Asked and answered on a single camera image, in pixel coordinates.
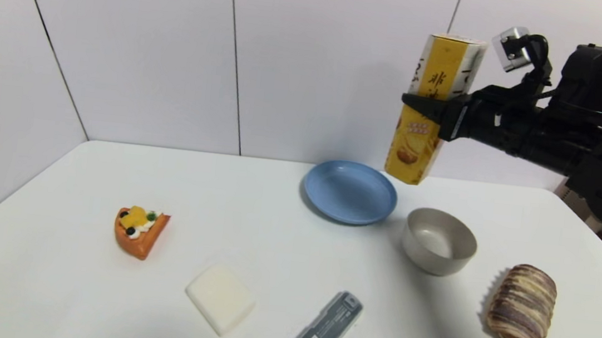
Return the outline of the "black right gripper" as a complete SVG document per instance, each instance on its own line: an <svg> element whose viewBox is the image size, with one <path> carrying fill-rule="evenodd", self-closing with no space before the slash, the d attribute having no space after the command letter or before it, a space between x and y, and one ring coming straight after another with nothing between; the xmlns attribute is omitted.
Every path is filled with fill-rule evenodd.
<svg viewBox="0 0 602 338"><path fill-rule="evenodd" d="M424 118L440 125L445 141L468 138L518 156L520 136L506 124L505 106L523 105L528 94L513 88L486 86L450 101L403 93L401 101Z"/></svg>

